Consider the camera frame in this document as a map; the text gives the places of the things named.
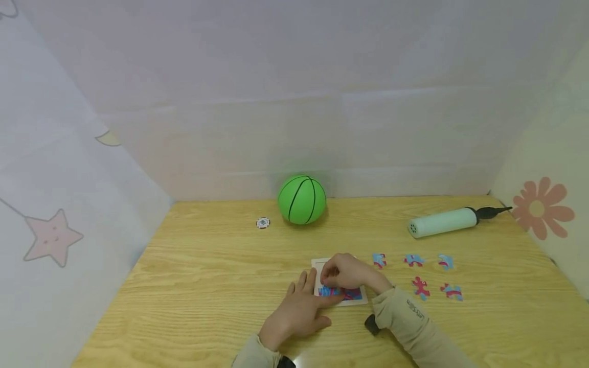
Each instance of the black nozzle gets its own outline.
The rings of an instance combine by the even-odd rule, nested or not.
[[[509,211],[513,207],[503,207],[503,208],[495,208],[495,207],[482,207],[475,211],[478,220],[489,220],[498,214]]]

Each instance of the green basketball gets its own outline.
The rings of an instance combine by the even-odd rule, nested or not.
[[[280,213],[293,224],[312,223],[321,216],[325,205],[325,190],[308,175],[288,178],[278,193]]]

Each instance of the star decoration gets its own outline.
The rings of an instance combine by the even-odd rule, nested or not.
[[[84,237],[69,227],[63,210],[49,220],[25,216],[25,221],[35,234],[35,242],[25,255],[25,261],[50,256],[60,267],[65,267],[68,248]]]

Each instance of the poker chip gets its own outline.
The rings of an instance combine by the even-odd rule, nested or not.
[[[267,217],[260,217],[256,221],[257,228],[267,228],[270,226],[270,219]]]

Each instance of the left hand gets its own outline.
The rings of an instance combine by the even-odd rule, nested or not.
[[[303,271],[296,284],[290,283],[282,303],[266,319],[258,334],[263,346],[275,352],[290,336],[306,337],[331,326],[331,320],[318,316],[317,311],[338,304],[344,295],[313,295],[316,277],[317,270],[311,268],[308,276]]]

